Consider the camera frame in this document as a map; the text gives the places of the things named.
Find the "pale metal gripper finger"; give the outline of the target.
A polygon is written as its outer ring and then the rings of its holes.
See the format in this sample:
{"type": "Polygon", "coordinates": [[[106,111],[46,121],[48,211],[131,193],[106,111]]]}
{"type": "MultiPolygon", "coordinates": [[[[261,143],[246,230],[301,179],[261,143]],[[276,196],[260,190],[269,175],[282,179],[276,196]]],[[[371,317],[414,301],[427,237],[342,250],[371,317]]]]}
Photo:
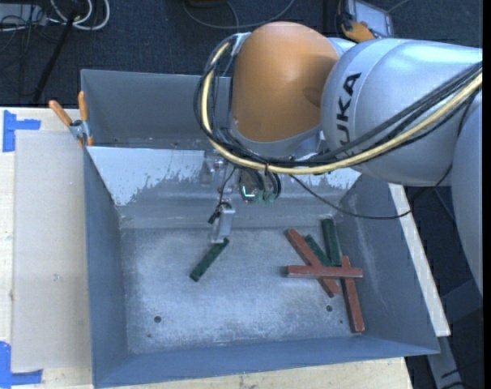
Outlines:
{"type": "Polygon", "coordinates": [[[223,243],[232,232],[235,209],[232,207],[220,207],[217,212],[216,221],[211,232],[212,243],[223,243]]]}
{"type": "Polygon", "coordinates": [[[217,152],[204,152],[200,169],[203,195],[218,202],[230,202],[233,192],[234,166],[217,152]]]}

